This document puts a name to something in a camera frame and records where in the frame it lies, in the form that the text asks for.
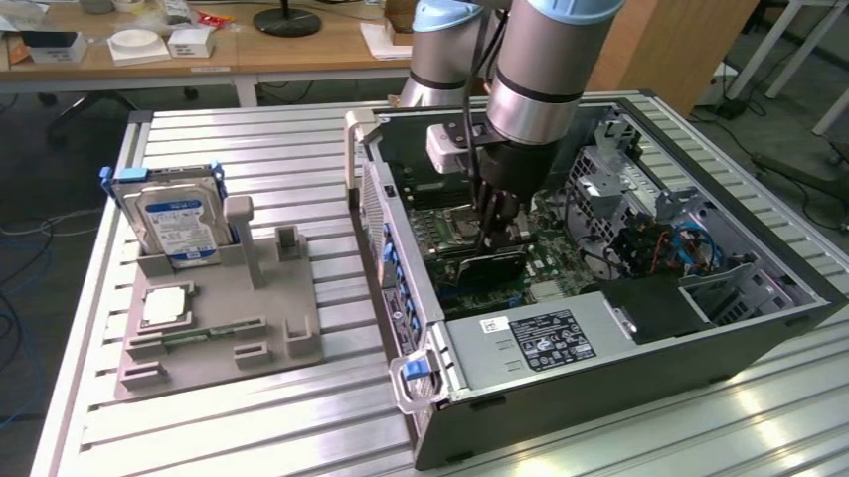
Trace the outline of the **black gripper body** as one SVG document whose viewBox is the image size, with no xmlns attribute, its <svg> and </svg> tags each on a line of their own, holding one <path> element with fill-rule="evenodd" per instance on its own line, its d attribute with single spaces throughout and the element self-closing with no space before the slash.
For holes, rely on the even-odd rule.
<svg viewBox="0 0 849 477">
<path fill-rule="evenodd" d="M 483 147 L 481 175 L 494 193 L 506 193 L 527 202 L 541 189 L 553 160 L 557 143 L 526 145 L 506 141 Z"/>
</svg>

